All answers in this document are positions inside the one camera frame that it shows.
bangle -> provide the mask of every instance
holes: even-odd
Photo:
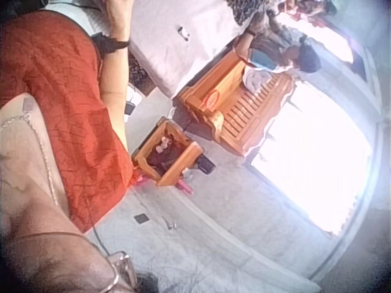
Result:
[[[257,34],[256,34],[255,32],[253,32],[252,30],[250,30],[249,28],[245,29],[244,32],[246,32],[246,33],[252,35],[253,37],[256,37],[256,36],[257,36]]]

wooden chair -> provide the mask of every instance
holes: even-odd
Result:
[[[291,76],[271,74],[271,80],[253,95],[242,83],[245,66],[230,51],[177,96],[198,122],[209,125],[215,141],[225,142],[241,156],[259,145],[267,125],[294,89]]]

hair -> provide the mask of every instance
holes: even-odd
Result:
[[[336,15],[337,14],[337,8],[336,6],[333,4],[333,2],[331,2],[331,0],[326,0],[325,4],[324,4],[324,10],[326,12],[327,15]]]
[[[301,71],[306,73],[317,72],[321,68],[320,58],[311,45],[306,44],[307,35],[300,38],[299,57],[296,63]]]

person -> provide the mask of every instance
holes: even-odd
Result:
[[[307,17],[337,14],[337,8],[331,0],[286,0],[278,1],[275,5],[278,6],[280,12],[295,11],[305,14]]]
[[[123,114],[133,2],[105,1],[102,56],[56,12],[1,27],[0,275],[15,292],[135,292],[129,257],[108,259],[83,235],[132,178]]]
[[[314,73],[321,68],[320,58],[303,35],[292,42],[289,30],[282,27],[272,10],[257,12],[235,46],[237,55],[251,66],[280,73],[298,68]]]

necklace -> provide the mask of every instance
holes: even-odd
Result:
[[[42,141],[38,135],[38,131],[37,129],[34,127],[34,125],[31,123],[30,121],[30,113],[26,113],[22,116],[17,116],[17,117],[13,117],[13,118],[10,118],[8,120],[6,120],[2,125],[0,125],[0,132],[5,129],[6,127],[10,126],[12,122],[15,122],[15,121],[24,121],[27,123],[27,125],[30,127],[30,129],[32,130],[32,132],[35,134],[35,138],[37,139],[37,142],[39,144],[39,147],[40,147],[40,150],[41,150],[41,153],[42,153],[42,156],[43,156],[43,160],[45,162],[45,168],[46,168],[46,172],[48,174],[48,181],[49,181],[49,189],[50,189],[50,194],[51,194],[51,197],[54,201],[54,204],[56,206],[59,205],[58,203],[58,200],[57,200],[57,197],[56,197],[56,193],[54,191],[54,185],[53,185],[53,178],[52,178],[52,175],[51,175],[51,172],[50,172],[50,169],[49,169],[49,163],[48,163],[48,158],[45,154],[45,151],[43,149],[43,144],[42,144]]]

